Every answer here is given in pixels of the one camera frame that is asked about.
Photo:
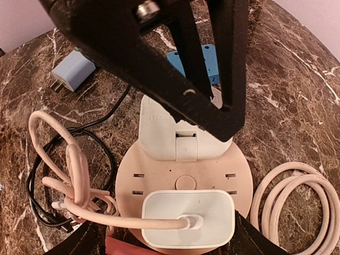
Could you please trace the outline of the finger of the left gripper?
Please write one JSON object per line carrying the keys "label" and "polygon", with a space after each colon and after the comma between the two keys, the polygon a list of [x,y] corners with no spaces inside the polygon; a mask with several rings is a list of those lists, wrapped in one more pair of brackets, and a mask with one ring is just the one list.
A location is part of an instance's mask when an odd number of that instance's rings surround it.
{"label": "finger of the left gripper", "polygon": [[[212,91],[190,1],[41,1],[61,33],[108,72],[185,120],[227,141],[244,126],[248,1],[208,1],[222,107]],[[177,71],[142,37],[166,25],[184,67]]]}

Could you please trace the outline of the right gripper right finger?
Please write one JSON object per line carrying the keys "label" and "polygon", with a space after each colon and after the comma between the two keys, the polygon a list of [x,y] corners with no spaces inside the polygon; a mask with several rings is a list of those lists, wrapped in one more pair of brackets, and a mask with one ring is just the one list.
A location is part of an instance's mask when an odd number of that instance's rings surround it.
{"label": "right gripper right finger", "polygon": [[238,211],[235,212],[233,254],[289,254],[264,237]]}

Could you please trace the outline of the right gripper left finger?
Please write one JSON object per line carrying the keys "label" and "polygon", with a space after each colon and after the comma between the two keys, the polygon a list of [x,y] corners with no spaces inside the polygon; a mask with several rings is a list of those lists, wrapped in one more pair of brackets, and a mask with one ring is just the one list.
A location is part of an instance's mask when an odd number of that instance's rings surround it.
{"label": "right gripper left finger", "polygon": [[105,239],[106,226],[85,222],[49,254],[106,254]]}

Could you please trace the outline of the white USB charger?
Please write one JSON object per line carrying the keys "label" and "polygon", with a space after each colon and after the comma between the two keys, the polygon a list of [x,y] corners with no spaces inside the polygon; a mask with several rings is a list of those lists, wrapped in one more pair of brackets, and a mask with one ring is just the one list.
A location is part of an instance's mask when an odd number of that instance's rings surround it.
{"label": "white USB charger", "polygon": [[216,248],[235,231],[233,198],[222,190],[162,190],[150,193],[141,217],[157,226],[143,227],[143,239],[163,249]]}

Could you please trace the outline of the grey-blue charger cube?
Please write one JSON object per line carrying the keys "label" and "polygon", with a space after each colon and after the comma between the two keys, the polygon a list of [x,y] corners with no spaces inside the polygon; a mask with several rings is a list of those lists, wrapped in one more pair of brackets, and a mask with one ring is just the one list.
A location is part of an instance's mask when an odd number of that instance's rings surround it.
{"label": "grey-blue charger cube", "polygon": [[75,92],[95,70],[92,61],[79,51],[73,50],[51,71],[54,82],[50,88],[55,92],[62,88]]}

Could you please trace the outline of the pink white round socket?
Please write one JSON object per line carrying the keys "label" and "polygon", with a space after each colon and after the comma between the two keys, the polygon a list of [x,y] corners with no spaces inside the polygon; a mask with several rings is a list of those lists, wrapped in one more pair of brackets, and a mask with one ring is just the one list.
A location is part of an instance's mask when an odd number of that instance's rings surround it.
{"label": "pink white round socket", "polygon": [[202,254],[236,236],[236,217],[247,217],[253,180],[249,164],[234,143],[220,157],[161,161],[135,142],[118,168],[115,196],[122,217],[201,220],[189,230],[132,228],[143,244],[165,254]]}

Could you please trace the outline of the blue plug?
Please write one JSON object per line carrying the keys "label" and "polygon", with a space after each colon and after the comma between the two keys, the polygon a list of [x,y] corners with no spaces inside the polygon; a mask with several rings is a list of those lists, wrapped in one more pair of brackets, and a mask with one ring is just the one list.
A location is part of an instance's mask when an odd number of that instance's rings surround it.
{"label": "blue plug", "polygon": [[[205,59],[205,66],[208,74],[210,84],[215,86],[220,84],[218,62],[216,56],[215,46],[212,44],[202,45],[202,53]],[[185,76],[184,68],[177,51],[172,51],[167,54],[167,60],[183,75]]]}

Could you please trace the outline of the white folding socket adapter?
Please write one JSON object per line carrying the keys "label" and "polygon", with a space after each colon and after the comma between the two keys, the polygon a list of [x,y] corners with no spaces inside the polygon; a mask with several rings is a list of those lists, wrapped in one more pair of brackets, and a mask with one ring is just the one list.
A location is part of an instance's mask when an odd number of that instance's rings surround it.
{"label": "white folding socket adapter", "polygon": [[181,120],[175,122],[165,108],[144,95],[141,100],[139,141],[155,160],[194,162],[221,157],[233,139],[221,142],[207,131]]}

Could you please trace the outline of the pink triangular power hub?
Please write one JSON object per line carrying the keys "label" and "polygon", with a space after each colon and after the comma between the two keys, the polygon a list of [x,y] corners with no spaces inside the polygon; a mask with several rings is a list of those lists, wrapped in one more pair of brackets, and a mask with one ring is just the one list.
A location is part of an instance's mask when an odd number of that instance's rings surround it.
{"label": "pink triangular power hub", "polygon": [[132,244],[119,241],[113,237],[106,236],[105,239],[106,254],[110,255],[152,255],[157,252],[141,248]]}

